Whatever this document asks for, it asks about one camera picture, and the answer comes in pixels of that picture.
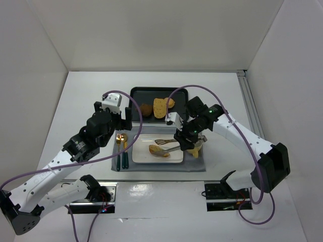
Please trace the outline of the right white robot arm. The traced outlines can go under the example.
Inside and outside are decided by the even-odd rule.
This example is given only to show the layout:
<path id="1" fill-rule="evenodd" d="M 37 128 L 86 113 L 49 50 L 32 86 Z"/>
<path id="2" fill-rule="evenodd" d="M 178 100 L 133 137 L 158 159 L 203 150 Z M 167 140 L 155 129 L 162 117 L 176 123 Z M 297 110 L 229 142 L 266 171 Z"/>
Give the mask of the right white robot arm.
<path id="1" fill-rule="evenodd" d="M 282 143 L 264 140 L 237 122 L 222 106 L 208 107 L 199 97 L 194 97 L 185 105 L 186 113 L 192 118 L 183 120 L 176 112 L 171 112 L 166 123 L 174 123 L 174 138 L 182 151 L 192 149 L 198 136 L 210 130 L 230 141 L 239 150 L 250 156 L 254 168 L 231 171 L 222 179 L 232 190 L 258 188 L 270 193 L 290 174 L 288 149 Z"/>

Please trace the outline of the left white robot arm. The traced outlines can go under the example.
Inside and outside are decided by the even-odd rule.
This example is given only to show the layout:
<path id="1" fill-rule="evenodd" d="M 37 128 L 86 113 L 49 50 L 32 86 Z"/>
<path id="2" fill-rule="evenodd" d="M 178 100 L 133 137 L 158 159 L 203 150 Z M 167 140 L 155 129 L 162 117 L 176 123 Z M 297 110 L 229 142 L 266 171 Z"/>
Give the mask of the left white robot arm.
<path id="1" fill-rule="evenodd" d="M 94 104 L 95 112 L 78 134 L 74 135 L 47 166 L 19 187 L 1 190 L 1 211 L 15 234 L 23 235 L 33 229 L 40 219 L 76 200 L 100 201 L 106 189 L 91 175 L 84 175 L 75 182 L 55 190 L 66 176 L 98 155 L 114 131 L 132 129 L 132 109 L 125 108 L 121 117 L 120 105 Z"/>

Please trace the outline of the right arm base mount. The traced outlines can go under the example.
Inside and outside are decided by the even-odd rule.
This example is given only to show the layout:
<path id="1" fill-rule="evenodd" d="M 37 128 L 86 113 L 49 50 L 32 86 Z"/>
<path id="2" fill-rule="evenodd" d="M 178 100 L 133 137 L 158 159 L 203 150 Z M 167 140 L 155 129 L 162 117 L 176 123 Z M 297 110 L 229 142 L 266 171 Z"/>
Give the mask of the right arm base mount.
<path id="1" fill-rule="evenodd" d="M 206 199 L 208 212 L 252 210 L 248 189 L 232 190 L 223 179 L 217 182 L 204 183 L 204 191 L 201 195 Z"/>

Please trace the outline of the metal tongs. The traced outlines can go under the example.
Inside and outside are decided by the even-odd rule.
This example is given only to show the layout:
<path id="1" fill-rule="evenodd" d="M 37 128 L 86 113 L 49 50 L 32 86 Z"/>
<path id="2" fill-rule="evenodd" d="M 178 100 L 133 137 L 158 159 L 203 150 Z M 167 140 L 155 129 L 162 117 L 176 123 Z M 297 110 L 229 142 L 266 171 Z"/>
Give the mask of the metal tongs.
<path id="1" fill-rule="evenodd" d="M 205 135 L 199 135 L 198 136 L 198 141 L 200 141 L 200 140 L 204 144 L 207 141 L 207 138 L 206 138 Z M 163 148 L 168 153 L 181 150 L 179 143 L 175 139 L 168 139 L 168 140 L 157 139 L 154 142 L 155 142 L 155 144 L 153 144 L 153 145 L 160 146 L 161 148 Z"/>

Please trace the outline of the crusty bread slice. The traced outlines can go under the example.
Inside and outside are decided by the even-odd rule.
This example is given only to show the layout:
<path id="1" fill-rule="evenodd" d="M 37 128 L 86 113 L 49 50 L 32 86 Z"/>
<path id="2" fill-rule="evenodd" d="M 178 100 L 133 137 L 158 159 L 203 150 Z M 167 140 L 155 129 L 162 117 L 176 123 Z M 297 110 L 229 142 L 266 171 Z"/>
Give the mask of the crusty bread slice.
<path id="1" fill-rule="evenodd" d="M 166 152 L 163 148 L 157 145 L 149 145 L 148 146 L 149 152 L 151 155 L 161 158 L 168 158 L 170 157 L 170 153 Z"/>

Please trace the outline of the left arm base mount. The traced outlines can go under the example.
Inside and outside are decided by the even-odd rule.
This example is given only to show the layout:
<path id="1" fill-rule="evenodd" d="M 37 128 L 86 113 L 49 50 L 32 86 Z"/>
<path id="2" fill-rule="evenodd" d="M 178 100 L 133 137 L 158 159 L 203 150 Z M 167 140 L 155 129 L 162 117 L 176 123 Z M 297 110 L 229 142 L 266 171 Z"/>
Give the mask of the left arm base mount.
<path id="1" fill-rule="evenodd" d="M 89 188 L 89 193 L 84 199 L 76 200 L 69 204 L 73 214 L 102 214 L 115 213 L 115 199 L 117 184 L 98 182 L 91 175 L 80 178 Z"/>

